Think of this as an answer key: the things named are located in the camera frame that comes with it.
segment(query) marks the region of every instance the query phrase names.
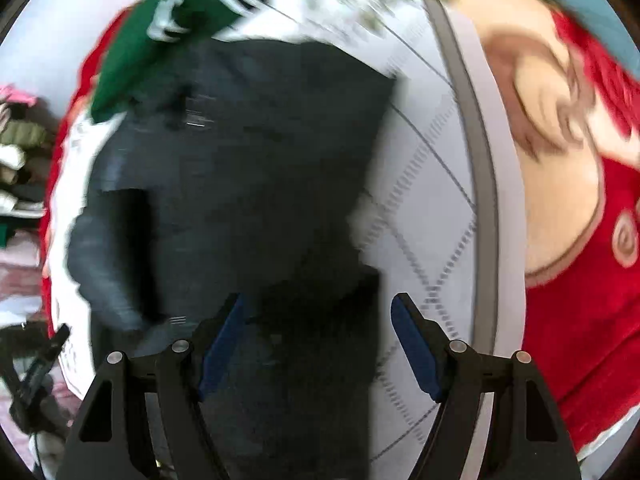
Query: green garment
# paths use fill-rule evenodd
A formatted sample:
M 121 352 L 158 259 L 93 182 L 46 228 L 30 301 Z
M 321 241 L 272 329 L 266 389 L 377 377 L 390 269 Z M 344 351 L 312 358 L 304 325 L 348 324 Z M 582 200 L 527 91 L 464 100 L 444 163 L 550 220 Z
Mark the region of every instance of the green garment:
M 161 64 L 182 38 L 211 37 L 231 25 L 239 17 L 239 9 L 247 8 L 237 1 L 224 1 L 140 1 L 122 24 L 102 64 L 90 110 L 94 122 L 107 121 L 123 111 L 135 85 Z
M 36 123 L 8 121 L 0 133 L 0 144 L 15 144 L 24 150 L 37 148 L 47 140 L 47 131 Z

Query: black mechanical device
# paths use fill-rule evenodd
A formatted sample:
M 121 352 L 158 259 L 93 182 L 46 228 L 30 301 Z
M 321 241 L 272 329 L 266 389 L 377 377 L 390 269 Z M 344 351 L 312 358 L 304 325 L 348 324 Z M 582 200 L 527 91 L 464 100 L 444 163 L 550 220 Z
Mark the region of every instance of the black mechanical device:
M 490 392 L 492 420 L 479 479 L 580 480 L 558 407 L 529 354 L 520 351 L 501 358 L 451 341 L 404 293 L 392 301 L 391 320 L 418 384 L 440 404 L 409 480 L 459 480 L 482 396 Z M 145 392 L 158 394 L 177 477 L 228 479 L 198 404 L 222 379 L 242 323 L 241 300 L 234 296 L 215 319 L 201 323 L 189 341 L 175 341 L 163 352 L 142 358 L 112 352 L 82 402 L 57 479 L 158 478 Z M 7 464 L 7 478 L 33 480 L 24 464 L 20 469 L 19 459 L 3 451 L 0 460 Z

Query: black garment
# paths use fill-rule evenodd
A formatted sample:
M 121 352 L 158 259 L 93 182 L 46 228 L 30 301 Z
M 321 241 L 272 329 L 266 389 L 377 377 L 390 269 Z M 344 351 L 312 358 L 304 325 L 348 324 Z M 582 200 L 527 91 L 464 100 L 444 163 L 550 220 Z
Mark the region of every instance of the black garment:
M 125 328 L 142 330 L 119 350 L 157 352 L 230 293 L 246 298 L 244 337 L 203 407 L 233 478 L 366 478 L 378 281 L 346 218 L 393 85 L 327 44 L 199 41 L 141 83 L 96 158 L 68 266 L 92 305 L 94 336 L 104 323 L 118 328 L 99 336 L 102 352 L 109 339 L 132 344 Z M 105 192 L 126 189 L 144 190 L 150 206 L 162 323 L 136 304 L 144 294 L 108 291 L 131 280 L 92 284 L 117 258 L 102 257 L 104 221 L 83 217 Z M 136 311 L 142 320 L 127 324 Z

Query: beige printed skin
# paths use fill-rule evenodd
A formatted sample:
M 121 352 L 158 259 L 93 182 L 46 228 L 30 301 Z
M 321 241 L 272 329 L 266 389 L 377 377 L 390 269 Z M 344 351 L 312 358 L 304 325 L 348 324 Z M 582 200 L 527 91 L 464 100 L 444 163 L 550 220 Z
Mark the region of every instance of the beige printed skin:
M 638 132 L 620 136 L 584 78 L 580 53 L 556 36 L 547 3 L 448 4 L 473 21 L 500 87 L 525 186 L 527 285 L 545 283 L 572 263 L 602 218 L 600 157 L 640 170 Z M 621 232 L 612 244 L 626 247 L 634 238 Z M 634 253 L 617 254 L 629 261 Z

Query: white wall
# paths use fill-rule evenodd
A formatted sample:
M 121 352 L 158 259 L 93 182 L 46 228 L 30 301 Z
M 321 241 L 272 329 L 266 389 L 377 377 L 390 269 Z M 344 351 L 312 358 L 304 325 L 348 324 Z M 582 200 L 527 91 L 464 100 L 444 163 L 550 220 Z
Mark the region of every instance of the white wall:
M 43 97 L 57 119 L 78 68 L 120 9 L 136 0 L 31 0 L 0 44 L 0 84 Z

